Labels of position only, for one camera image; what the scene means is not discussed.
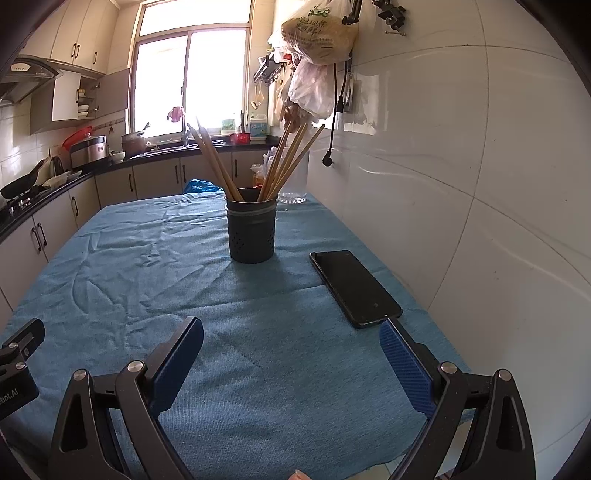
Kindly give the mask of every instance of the power cord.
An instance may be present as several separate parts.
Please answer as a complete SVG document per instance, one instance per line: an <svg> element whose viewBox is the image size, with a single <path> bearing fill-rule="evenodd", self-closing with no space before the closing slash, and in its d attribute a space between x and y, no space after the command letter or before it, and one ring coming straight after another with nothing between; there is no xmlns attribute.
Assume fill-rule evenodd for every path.
<svg viewBox="0 0 591 480"><path fill-rule="evenodd" d="M345 71L343 73L343 86L340 90L340 97L337 98L338 90L337 90L337 82L336 82L336 63L333 64L333 71L335 73L335 111L333 112L333 123L330 129L330 145L329 149L324 154L324 158L322 159L322 164L325 167L330 167L333 164L332 158L330 158L332 154L332 145L333 140L335 137L335 121L336 121L336 114L343 113L345 110L345 104L343 103L343 95L345 94L345 84L347 83L347 62L345 62Z"/></svg>

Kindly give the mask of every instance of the range hood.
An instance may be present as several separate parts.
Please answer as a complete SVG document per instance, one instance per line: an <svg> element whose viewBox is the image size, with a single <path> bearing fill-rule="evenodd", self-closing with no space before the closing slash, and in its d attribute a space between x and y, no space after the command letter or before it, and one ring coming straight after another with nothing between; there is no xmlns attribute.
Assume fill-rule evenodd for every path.
<svg viewBox="0 0 591 480"><path fill-rule="evenodd" d="M22 101L57 75L59 72L42 60L17 57L0 79L0 108Z"/></svg>

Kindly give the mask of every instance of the rice cooker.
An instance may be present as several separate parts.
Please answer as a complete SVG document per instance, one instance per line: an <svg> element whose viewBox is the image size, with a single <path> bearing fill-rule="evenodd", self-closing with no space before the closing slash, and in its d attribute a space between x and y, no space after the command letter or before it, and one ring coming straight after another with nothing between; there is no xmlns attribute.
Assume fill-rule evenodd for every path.
<svg viewBox="0 0 591 480"><path fill-rule="evenodd" d="M72 145L70 149L72 168L78 168L87 163L106 158L108 155L107 137L104 135L85 138L83 141Z"/></svg>

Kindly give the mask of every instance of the blue gripper pad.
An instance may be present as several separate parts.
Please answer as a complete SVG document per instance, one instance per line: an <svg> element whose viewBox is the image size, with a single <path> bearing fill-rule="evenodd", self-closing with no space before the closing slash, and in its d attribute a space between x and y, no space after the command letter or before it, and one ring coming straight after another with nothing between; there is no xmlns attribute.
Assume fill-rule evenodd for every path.
<svg viewBox="0 0 591 480"><path fill-rule="evenodd" d="M437 408L431 378L388 321L379 329L379 343L413 408L431 418Z"/></svg>
<svg viewBox="0 0 591 480"><path fill-rule="evenodd" d="M154 378L150 410L156 418L173 406L202 345L203 325L195 319Z"/></svg>

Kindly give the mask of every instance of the utensil holder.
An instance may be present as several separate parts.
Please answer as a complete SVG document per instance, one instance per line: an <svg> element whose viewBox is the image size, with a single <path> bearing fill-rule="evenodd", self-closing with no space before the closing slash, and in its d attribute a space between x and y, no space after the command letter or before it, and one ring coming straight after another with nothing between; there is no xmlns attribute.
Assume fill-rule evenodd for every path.
<svg viewBox="0 0 591 480"><path fill-rule="evenodd" d="M238 189L244 202L226 198L230 256L240 263L261 263L275 252L277 197L257 202L260 189Z"/></svg>

